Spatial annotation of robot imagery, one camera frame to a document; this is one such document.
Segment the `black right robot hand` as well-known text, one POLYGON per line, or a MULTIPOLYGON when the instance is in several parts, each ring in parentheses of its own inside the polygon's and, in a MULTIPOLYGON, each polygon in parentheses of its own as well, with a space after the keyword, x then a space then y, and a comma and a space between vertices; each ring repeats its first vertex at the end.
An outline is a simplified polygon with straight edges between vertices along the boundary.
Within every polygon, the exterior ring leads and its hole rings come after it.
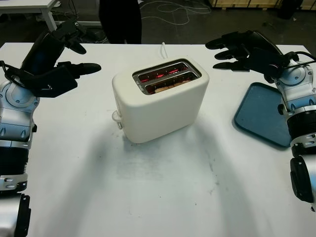
POLYGON ((222 63, 215 64, 214 69, 231 70, 233 72, 255 71, 264 75, 268 83, 281 76, 289 59, 269 39, 258 31, 243 33, 232 32, 209 41, 205 47, 210 50, 226 51, 215 55, 222 63))

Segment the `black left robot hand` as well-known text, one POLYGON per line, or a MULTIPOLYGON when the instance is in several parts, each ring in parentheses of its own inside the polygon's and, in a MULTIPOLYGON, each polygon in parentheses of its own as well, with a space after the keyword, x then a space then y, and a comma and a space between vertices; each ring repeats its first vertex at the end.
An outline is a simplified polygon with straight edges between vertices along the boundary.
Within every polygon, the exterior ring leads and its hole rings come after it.
POLYGON ((81 38, 98 40, 91 30, 81 25, 75 18, 63 22, 56 30, 44 32, 37 38, 21 69, 32 75, 44 74, 54 68, 65 48, 78 54, 86 54, 85 48, 79 42, 81 38))

